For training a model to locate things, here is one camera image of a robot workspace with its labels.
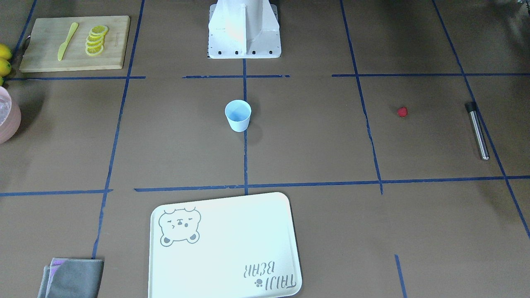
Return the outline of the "white pedestal column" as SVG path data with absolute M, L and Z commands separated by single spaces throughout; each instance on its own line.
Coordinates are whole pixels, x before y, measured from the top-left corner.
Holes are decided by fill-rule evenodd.
M 208 58 L 281 56 L 278 9 L 268 0 L 218 0 L 210 6 L 208 30 Z

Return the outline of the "light blue cup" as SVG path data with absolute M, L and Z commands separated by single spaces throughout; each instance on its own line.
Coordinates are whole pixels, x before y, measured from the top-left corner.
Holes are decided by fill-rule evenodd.
M 247 130 L 252 109 L 250 104 L 244 100 L 233 100 L 225 106 L 225 116 L 231 129 L 235 132 Z

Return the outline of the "yellow plastic knife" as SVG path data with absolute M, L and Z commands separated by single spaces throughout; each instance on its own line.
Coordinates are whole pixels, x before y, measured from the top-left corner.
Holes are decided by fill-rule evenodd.
M 75 32 L 77 31 L 77 28 L 78 28 L 79 24 L 77 22 L 73 22 L 71 25 L 70 25 L 70 28 L 69 28 L 69 31 L 68 31 L 68 34 L 65 38 L 65 40 L 60 44 L 59 48 L 58 48 L 58 52 L 57 52 L 57 60 L 60 62 L 63 60 L 64 58 L 64 54 L 70 44 L 70 41 L 71 39 L 73 38 Z

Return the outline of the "pink bowl of ice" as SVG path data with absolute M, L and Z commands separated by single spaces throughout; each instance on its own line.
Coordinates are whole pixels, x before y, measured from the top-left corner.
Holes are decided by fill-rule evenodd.
M 15 135 L 21 124 L 21 110 L 6 88 L 0 87 L 1 125 L 0 143 L 7 142 Z

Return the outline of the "cream bear tray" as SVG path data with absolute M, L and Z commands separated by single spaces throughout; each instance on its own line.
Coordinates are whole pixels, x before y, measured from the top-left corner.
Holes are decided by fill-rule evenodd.
M 281 192 L 155 208 L 148 260 L 149 298 L 282 298 L 303 286 Z

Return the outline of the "grey folded cloth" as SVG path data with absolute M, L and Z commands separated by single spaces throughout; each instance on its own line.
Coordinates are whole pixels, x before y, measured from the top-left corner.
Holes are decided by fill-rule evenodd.
M 53 258 L 43 269 L 38 298 L 97 298 L 102 259 Z

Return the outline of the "steel muddler black tip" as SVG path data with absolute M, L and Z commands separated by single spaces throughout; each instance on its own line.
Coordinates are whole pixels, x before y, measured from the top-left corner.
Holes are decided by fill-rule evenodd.
M 478 109 L 475 102 L 471 101 L 465 104 L 465 109 L 469 115 L 470 123 L 475 134 L 475 141 L 478 147 L 479 156 L 482 160 L 489 160 L 490 155 L 488 152 L 487 145 L 485 143 L 484 134 L 482 132 L 482 127 L 479 121 Z

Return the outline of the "lemon slices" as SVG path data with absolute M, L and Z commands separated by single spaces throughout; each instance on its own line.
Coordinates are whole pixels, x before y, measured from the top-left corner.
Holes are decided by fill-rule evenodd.
M 108 26 L 106 25 L 95 25 L 91 28 L 85 42 L 85 53 L 88 56 L 98 56 L 104 51 L 107 33 Z

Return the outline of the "yellow lemon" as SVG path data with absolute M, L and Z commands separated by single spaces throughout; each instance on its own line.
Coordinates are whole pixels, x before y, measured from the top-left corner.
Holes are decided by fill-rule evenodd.
M 10 61 L 12 58 L 12 51 L 10 47 L 0 43 L 0 58 Z
M 0 77 L 5 77 L 11 73 L 12 66 L 11 63 L 0 57 Z

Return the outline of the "red strawberry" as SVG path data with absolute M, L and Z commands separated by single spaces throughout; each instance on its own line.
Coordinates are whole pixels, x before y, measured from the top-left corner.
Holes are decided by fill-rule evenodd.
M 400 118 L 405 118 L 407 117 L 407 115 L 409 114 L 408 113 L 408 108 L 407 107 L 400 107 L 398 110 L 397 110 L 397 114 Z

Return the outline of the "wooden cutting board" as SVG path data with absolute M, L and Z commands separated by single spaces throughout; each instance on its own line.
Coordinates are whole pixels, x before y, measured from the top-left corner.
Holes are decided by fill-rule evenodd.
M 79 24 L 62 61 L 57 60 L 60 44 L 65 40 L 70 25 Z M 85 42 L 95 25 L 108 26 L 104 51 L 98 56 L 85 53 Z M 30 33 L 19 70 L 22 73 L 62 72 L 70 70 L 113 70 L 123 68 L 128 41 L 130 17 L 60 17 L 36 19 Z

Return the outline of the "yellow lemon middle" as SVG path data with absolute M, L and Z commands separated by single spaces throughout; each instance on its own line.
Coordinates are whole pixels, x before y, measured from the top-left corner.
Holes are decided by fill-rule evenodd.
M 5 77 L 11 73 L 12 66 L 11 63 L 0 57 L 0 77 Z

